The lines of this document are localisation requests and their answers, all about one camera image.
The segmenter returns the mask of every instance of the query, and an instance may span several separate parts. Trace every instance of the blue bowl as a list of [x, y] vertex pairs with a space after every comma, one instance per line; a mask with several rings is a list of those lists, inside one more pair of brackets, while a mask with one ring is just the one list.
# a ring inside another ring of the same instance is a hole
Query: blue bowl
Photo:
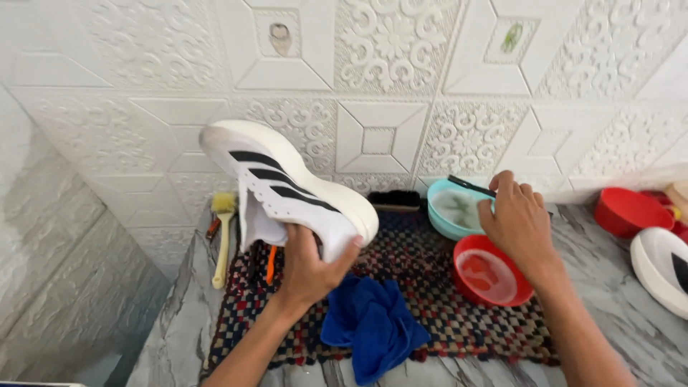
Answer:
[[477, 191], [473, 191], [472, 189], [467, 189], [464, 187], [461, 187], [460, 185], [454, 184], [449, 179], [442, 179], [434, 182], [430, 188], [428, 188], [428, 215], [430, 217], [430, 223], [435, 227], [435, 230], [437, 230], [440, 234], [444, 235], [445, 237], [451, 239], [451, 240], [459, 240], [465, 236], [473, 235], [473, 234], [485, 234], [485, 231], [483, 231], [482, 228], [480, 229], [467, 229], [465, 227], [461, 227], [458, 224], [454, 224], [451, 221], [447, 220], [445, 217], [441, 216], [437, 210], [433, 207], [432, 205], [432, 200], [441, 191], [444, 190], [454, 190], [454, 191], [459, 191], [462, 194], [466, 196], [470, 196], [473, 199], [475, 199], [476, 202], [479, 202], [484, 199], [490, 199], [493, 201], [492, 207], [493, 211], [495, 208], [494, 201], [495, 199], [489, 195], [486, 195], [484, 193], [480, 193]]

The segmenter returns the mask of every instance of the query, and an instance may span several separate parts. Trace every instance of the soapy water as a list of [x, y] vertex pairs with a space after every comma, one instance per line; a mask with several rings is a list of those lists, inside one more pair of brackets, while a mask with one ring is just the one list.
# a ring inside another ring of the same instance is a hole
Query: soapy water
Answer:
[[444, 219], [470, 230], [480, 230], [477, 201], [455, 189], [443, 189], [431, 200], [433, 208]]
[[466, 250], [456, 257], [454, 265], [464, 281], [485, 300], [506, 304], [516, 296], [516, 277], [496, 255], [479, 249]]

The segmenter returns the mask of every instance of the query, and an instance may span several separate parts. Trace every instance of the checkered mat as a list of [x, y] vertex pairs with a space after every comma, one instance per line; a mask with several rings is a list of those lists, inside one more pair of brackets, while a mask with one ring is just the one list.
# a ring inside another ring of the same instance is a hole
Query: checkered mat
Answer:
[[[355, 265], [352, 271], [359, 276], [399, 283], [407, 307], [431, 336], [431, 341], [414, 351], [411, 359], [475, 355], [480, 360], [503, 357], [514, 362], [524, 358], [536, 363], [559, 364], [535, 298], [515, 308], [486, 308], [466, 301], [451, 279], [453, 242], [432, 228], [425, 212], [380, 212], [378, 215], [378, 234], [361, 252], [365, 261]], [[279, 287], [283, 255], [280, 249], [275, 258], [278, 274], [270, 286], [265, 282], [269, 252], [267, 244], [257, 242], [251, 253], [239, 255], [233, 262], [202, 377], [210, 375], [239, 343]], [[258, 269], [255, 278], [250, 279], [253, 259]], [[320, 341], [326, 313], [327, 300], [315, 304], [288, 333], [270, 368], [285, 362], [303, 365], [350, 357], [350, 348], [331, 347]]]

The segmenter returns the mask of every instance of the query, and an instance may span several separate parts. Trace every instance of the microfiber cloth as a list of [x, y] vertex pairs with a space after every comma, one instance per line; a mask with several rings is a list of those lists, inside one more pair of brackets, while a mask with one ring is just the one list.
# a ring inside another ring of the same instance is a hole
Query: microfiber cloth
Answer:
[[354, 376], [359, 386], [374, 383], [403, 363], [430, 334], [417, 323], [399, 285], [349, 274], [327, 296], [330, 308], [320, 339], [331, 346], [352, 347]]

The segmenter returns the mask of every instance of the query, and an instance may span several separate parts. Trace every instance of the grey marble surface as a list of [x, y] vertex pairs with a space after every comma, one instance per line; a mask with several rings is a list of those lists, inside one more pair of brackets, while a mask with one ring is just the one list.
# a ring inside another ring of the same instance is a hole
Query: grey marble surface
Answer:
[[[632, 273], [628, 243], [597, 226], [583, 207], [558, 207], [555, 245], [586, 308], [641, 386], [688, 386], [688, 322], [658, 304]], [[217, 249], [203, 238], [206, 210], [180, 275], [153, 327], [128, 387], [198, 385], [222, 292], [211, 276]], [[379, 386], [565, 386], [560, 368], [474, 358], [407, 360]], [[268, 371], [261, 386], [355, 386], [351, 360]]]

